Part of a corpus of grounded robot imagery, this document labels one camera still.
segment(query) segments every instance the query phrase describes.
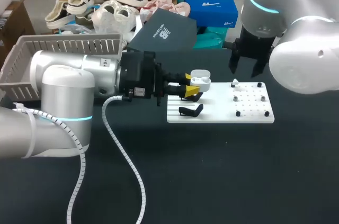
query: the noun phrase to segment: printed logo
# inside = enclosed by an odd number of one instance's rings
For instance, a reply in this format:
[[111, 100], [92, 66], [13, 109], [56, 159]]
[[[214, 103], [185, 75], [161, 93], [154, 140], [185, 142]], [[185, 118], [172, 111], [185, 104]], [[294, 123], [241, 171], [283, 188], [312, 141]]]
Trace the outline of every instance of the printed logo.
[[171, 32], [169, 31], [169, 29], [167, 29], [164, 26], [165, 26], [164, 24], [160, 26], [160, 28], [154, 33], [153, 38], [157, 37], [159, 33], [160, 33], [159, 36], [163, 38], [164, 40], [168, 38]]
[[160, 33], [160, 37], [163, 38], [164, 40], [167, 39], [167, 37], [171, 34], [171, 32], [169, 31], [169, 29], [167, 29], [166, 27], [163, 29], [163, 31]]
[[218, 5], [220, 3], [203, 3], [202, 6], [212, 6], [212, 5]]

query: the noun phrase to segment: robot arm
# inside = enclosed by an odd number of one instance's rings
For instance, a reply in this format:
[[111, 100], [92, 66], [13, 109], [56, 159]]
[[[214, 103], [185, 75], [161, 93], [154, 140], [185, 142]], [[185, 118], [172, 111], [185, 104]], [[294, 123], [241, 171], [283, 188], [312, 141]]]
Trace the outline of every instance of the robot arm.
[[[90, 144], [93, 100], [123, 95], [123, 100], [165, 94], [189, 97], [199, 92], [186, 74], [170, 74], [155, 62], [154, 53], [124, 54], [115, 59], [74, 53], [38, 51], [31, 62], [30, 80], [41, 96], [41, 110], [65, 123], [86, 151]], [[169, 86], [169, 82], [180, 86]], [[59, 126], [27, 114], [0, 107], [0, 158], [25, 157], [35, 130], [34, 157], [78, 155], [74, 142]]]
[[[257, 59], [253, 76], [269, 61], [274, 78], [294, 92], [339, 87], [339, 0], [245, 0], [241, 19], [233, 60]], [[276, 37], [282, 38], [271, 53]]]

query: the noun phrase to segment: black tablecloth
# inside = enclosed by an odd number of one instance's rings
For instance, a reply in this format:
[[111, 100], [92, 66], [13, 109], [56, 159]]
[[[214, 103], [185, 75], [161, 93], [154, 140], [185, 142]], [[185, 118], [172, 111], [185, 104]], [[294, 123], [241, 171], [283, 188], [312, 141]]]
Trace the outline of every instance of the black tablecloth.
[[[203, 68], [213, 82], [264, 82], [273, 124], [169, 124], [166, 100], [112, 103], [108, 121], [144, 180], [143, 223], [338, 223], [338, 92], [299, 95], [229, 51], [163, 53], [172, 72]], [[137, 180], [94, 108], [91, 146], [73, 223], [135, 223]], [[0, 223], [66, 222], [79, 159], [0, 160]]]

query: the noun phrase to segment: black clip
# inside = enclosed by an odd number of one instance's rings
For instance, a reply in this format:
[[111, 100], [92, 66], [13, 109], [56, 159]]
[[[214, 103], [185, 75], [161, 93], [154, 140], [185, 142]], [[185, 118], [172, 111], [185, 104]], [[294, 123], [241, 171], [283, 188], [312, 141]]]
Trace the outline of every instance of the black clip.
[[180, 115], [187, 115], [188, 117], [198, 117], [203, 110], [203, 104], [200, 104], [196, 110], [191, 110], [186, 107], [179, 107]]
[[186, 98], [181, 98], [182, 101], [192, 101], [192, 102], [198, 102], [198, 100], [201, 98], [203, 93], [197, 93], [196, 95], [192, 95]]

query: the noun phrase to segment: cardboard box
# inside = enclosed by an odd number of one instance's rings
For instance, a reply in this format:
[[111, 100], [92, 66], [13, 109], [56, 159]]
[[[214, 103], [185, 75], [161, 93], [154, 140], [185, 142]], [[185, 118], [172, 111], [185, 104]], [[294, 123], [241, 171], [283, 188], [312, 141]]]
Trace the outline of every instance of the cardboard box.
[[189, 18], [197, 26], [234, 28], [238, 20], [238, 9], [234, 0], [185, 0], [191, 6]]
[[12, 11], [12, 13], [0, 30], [0, 68], [20, 36], [35, 35], [24, 1], [11, 2], [6, 9]]
[[127, 49], [134, 51], [191, 50], [196, 41], [195, 20], [159, 8], [128, 44]]

